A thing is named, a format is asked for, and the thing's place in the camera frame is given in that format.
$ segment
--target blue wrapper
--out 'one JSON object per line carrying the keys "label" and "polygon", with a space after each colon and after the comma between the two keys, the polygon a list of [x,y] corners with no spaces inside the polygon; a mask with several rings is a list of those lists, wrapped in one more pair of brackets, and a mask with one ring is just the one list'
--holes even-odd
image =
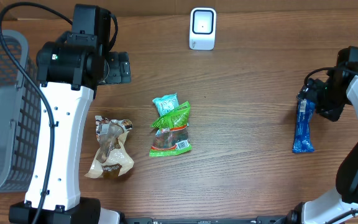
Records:
{"label": "blue wrapper", "polygon": [[296,113],[295,139],[292,152],[314,152],[314,147],[310,141],[309,122],[314,113],[315,104],[310,100],[300,100],[298,102],[298,112]]}
{"label": "blue wrapper", "polygon": [[165,95],[161,98],[156,98],[153,100],[153,103],[157,107],[158,113],[160,116],[166,115],[171,110],[179,106],[177,94]]}

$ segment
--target wooden surface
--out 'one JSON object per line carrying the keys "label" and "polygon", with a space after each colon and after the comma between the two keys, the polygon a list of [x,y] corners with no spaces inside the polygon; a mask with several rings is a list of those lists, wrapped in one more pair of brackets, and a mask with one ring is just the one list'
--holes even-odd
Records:
{"label": "wooden surface", "polygon": [[[291,152],[296,94],[305,75],[333,66],[358,46],[358,10],[219,14],[216,46],[188,48],[188,16],[119,17],[114,50],[128,51],[132,83],[101,86],[85,124],[80,190],[128,217],[246,218],[287,214],[334,187],[337,168],[358,141],[354,109],[332,123],[315,115],[316,152]],[[30,56],[55,40],[64,21],[5,22],[27,37]],[[158,118],[152,99],[178,93],[191,103],[193,150],[150,158]],[[134,168],[117,180],[87,179],[98,142],[94,116],[130,119]],[[0,223],[24,194],[0,194]]]}
{"label": "wooden surface", "polygon": [[[0,0],[4,6],[22,0]],[[116,16],[189,15],[195,7],[213,7],[218,13],[299,11],[327,9],[358,9],[358,0],[28,0],[51,7],[72,18],[75,4],[96,4]],[[37,8],[17,7],[9,11],[5,20],[56,19],[57,16]]]}

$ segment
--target plastic packaging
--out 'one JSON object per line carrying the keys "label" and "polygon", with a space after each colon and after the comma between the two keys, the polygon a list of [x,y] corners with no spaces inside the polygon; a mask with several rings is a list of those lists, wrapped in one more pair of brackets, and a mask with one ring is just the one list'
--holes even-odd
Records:
{"label": "plastic packaging", "polygon": [[189,102],[185,102],[154,121],[151,127],[159,128],[159,132],[150,150],[151,157],[175,156],[191,150],[187,132],[190,108]]}
{"label": "plastic packaging", "polygon": [[128,132],[132,129],[132,122],[127,119],[102,119],[101,116],[95,116],[95,119],[96,139],[100,148],[85,177],[112,179],[125,174],[134,166],[134,161],[124,148]]}
{"label": "plastic packaging", "polygon": [[160,116],[166,115],[179,106],[177,93],[156,98],[153,100],[153,103],[155,104],[155,107],[157,107]]}
{"label": "plastic packaging", "polygon": [[292,152],[314,152],[314,147],[310,141],[309,122],[314,113],[315,104],[310,100],[300,100],[296,113],[295,139]]}

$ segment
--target gray plastic basket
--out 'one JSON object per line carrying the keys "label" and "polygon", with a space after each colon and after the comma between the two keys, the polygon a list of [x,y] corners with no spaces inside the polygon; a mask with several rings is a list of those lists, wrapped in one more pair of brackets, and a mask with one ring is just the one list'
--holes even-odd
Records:
{"label": "gray plastic basket", "polygon": [[[24,36],[2,32],[9,49],[35,80]],[[0,192],[26,191],[34,171],[40,127],[40,98],[0,44]]]}

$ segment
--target white device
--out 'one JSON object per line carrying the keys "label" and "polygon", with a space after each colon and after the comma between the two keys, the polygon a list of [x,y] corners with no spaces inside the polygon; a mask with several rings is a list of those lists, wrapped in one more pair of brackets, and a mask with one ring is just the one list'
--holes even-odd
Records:
{"label": "white device", "polygon": [[190,14],[189,47],[193,50],[212,50],[215,46],[216,12],[197,7]]}

